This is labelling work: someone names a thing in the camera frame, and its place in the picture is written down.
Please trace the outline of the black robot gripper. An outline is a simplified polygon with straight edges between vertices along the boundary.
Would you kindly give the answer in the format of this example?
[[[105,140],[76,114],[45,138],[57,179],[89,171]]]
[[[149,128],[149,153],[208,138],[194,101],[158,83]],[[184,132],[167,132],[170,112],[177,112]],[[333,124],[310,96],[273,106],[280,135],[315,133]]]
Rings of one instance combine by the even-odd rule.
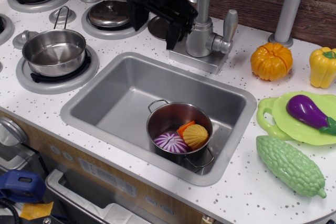
[[[198,12],[188,0],[127,0],[130,23],[138,31],[152,12],[169,23],[166,48],[173,50],[187,33],[190,33]]]

